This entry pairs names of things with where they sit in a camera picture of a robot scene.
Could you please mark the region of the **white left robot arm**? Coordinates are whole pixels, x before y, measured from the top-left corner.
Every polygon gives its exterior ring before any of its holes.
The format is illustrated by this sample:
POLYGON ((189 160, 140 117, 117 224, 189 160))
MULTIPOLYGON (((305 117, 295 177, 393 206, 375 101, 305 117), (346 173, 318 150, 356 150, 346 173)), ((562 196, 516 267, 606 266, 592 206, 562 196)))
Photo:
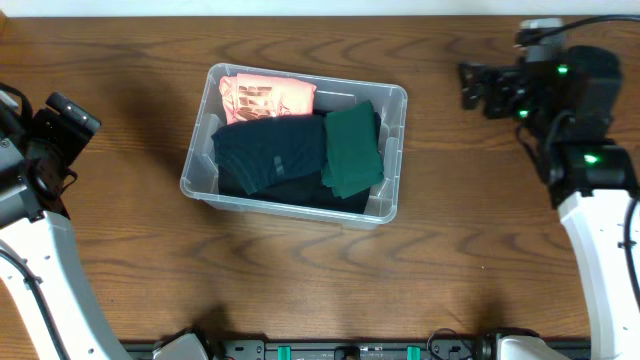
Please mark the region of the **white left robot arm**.
POLYGON ((62 196, 101 122, 54 92, 1 87, 1 279, 42 359, 129 359, 81 265, 62 196))

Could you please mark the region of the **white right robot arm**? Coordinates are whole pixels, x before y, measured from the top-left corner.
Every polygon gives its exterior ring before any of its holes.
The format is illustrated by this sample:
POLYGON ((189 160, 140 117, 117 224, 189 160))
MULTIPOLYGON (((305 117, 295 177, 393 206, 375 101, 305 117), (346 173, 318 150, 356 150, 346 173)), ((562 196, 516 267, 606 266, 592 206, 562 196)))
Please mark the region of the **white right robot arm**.
POLYGON ((574 251, 594 359, 639 356, 639 180, 608 136, 623 82, 618 57, 574 46, 512 66, 463 62, 462 106, 511 117, 574 251))

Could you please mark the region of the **black trousers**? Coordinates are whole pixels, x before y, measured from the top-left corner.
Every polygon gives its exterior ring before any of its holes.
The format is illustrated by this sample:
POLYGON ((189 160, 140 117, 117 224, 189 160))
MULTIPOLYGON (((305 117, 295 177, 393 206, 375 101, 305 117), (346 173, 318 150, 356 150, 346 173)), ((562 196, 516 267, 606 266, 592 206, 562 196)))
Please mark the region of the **black trousers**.
POLYGON ((350 197, 342 198, 334 195, 333 190, 323 184, 320 172, 310 174, 309 178, 311 192, 307 202, 308 207, 355 214, 364 213, 371 188, 366 188, 350 197))

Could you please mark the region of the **black garment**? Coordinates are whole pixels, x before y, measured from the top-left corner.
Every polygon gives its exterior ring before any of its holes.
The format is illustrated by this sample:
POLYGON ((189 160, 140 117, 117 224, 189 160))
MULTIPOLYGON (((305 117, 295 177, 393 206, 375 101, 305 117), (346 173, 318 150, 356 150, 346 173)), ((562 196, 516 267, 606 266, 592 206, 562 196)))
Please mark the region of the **black garment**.
POLYGON ((229 171, 220 168, 218 188, 220 195, 300 206, 313 206, 325 198, 332 198, 332 192, 322 184, 319 172, 286 180, 248 194, 229 171))

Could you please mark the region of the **pink printed shirt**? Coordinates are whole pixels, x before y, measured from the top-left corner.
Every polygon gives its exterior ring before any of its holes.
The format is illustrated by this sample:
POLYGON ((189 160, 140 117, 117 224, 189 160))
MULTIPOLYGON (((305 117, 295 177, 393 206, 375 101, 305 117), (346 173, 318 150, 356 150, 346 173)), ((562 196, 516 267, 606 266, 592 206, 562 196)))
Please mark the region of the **pink printed shirt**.
POLYGON ((293 78, 240 73, 224 76, 219 91, 228 124, 289 115, 309 115, 317 87, 293 78))

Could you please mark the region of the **dark teal garment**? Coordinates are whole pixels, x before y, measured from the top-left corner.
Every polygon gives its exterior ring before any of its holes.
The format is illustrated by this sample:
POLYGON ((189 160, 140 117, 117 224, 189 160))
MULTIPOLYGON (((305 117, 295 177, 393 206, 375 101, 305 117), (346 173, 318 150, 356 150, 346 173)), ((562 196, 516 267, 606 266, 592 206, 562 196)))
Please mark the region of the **dark teal garment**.
POLYGON ((327 159, 320 115, 236 122, 221 127, 211 139, 215 163, 248 194, 318 172, 327 159))

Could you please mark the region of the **green garment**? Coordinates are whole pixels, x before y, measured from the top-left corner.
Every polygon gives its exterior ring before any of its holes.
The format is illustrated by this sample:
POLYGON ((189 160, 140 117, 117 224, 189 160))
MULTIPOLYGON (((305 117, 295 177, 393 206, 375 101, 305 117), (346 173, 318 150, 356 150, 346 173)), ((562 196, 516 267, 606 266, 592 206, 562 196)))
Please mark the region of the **green garment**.
POLYGON ((322 182, 334 196, 351 197, 384 179, 375 111, 370 101, 328 113, 324 128, 327 163, 322 169, 322 182))

